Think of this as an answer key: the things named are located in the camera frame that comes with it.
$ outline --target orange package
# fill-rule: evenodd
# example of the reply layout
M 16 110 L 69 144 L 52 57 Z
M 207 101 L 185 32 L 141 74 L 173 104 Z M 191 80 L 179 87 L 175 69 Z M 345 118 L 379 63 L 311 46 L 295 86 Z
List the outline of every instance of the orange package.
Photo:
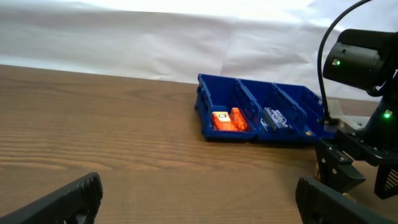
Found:
M 213 112 L 213 129 L 221 131 L 238 131 L 231 121 L 228 112 Z
M 244 120 L 239 108 L 232 108 L 230 117 L 238 130 L 245 131 L 248 128 L 248 124 Z

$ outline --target wooden table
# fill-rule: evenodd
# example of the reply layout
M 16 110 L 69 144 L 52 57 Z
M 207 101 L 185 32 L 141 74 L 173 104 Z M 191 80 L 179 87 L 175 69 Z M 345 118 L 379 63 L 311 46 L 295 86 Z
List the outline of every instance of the wooden table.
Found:
M 313 148 L 206 142 L 195 100 L 192 84 L 0 66 L 0 216 L 95 171 L 98 224 L 301 223 Z M 373 194 L 376 168 L 355 166 L 368 180 L 352 196 L 398 221 L 398 197 Z

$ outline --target wood grain surface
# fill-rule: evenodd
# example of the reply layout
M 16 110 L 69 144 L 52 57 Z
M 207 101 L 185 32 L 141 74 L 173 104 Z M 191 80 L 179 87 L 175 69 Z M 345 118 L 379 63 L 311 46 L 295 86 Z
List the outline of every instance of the wood grain surface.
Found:
M 95 171 L 98 224 L 301 223 L 313 148 L 206 142 L 195 100 L 193 84 L 0 66 L 0 216 Z M 398 221 L 398 198 L 373 194 L 376 168 L 355 166 L 368 179 L 350 193 Z

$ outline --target white sheet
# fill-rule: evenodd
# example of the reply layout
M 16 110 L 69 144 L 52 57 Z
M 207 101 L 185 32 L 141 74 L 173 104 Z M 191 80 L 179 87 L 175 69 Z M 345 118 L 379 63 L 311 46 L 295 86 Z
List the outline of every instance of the white sheet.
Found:
M 319 93 L 316 55 L 355 0 L 2 0 L 0 63 L 197 82 L 198 73 L 305 85 Z M 343 29 L 398 30 L 396 0 L 374 0 Z M 328 95 L 377 100 L 326 82 Z

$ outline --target blue container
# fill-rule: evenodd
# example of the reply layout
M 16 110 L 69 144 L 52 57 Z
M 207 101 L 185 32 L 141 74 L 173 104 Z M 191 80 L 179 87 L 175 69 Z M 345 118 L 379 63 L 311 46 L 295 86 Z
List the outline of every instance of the blue container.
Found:
M 319 97 L 308 88 L 252 80 L 241 80 L 199 74 L 195 108 L 206 139 L 257 140 L 267 142 L 313 143 L 320 137 L 333 137 L 323 130 L 317 119 L 323 116 Z M 248 124 L 247 131 L 213 130 L 211 115 L 214 111 L 227 111 L 237 107 Z M 293 126 L 293 134 L 263 133 L 260 129 L 262 109 L 279 110 Z M 305 133 L 311 130 L 313 135 Z

